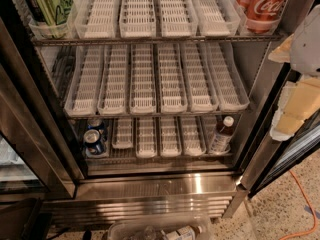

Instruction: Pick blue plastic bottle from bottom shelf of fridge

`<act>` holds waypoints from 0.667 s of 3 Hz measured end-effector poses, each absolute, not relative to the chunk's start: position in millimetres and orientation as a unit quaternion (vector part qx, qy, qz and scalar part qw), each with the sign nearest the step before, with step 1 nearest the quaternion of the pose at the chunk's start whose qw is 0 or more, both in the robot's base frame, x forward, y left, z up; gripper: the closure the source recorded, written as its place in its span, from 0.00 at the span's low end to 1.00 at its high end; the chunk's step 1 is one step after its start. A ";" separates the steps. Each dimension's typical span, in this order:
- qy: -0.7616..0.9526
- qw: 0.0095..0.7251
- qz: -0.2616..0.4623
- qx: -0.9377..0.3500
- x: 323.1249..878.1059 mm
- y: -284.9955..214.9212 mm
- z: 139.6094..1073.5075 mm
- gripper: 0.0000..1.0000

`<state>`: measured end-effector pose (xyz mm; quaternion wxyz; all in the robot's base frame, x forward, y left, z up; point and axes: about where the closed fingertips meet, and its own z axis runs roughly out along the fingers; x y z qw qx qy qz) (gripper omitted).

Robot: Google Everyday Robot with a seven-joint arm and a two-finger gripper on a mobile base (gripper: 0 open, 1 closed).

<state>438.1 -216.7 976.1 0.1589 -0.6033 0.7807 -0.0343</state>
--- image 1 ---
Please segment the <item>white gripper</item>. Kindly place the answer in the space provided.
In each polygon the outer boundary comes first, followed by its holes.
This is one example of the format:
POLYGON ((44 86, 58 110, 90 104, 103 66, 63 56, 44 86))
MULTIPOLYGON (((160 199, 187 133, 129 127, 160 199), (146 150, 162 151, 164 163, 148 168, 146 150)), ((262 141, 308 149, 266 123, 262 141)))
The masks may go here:
POLYGON ((320 108, 320 5, 316 5, 297 27, 269 55, 277 63, 314 77, 303 76, 298 82, 287 81, 274 113, 270 136, 276 141, 293 137, 304 122, 320 108))

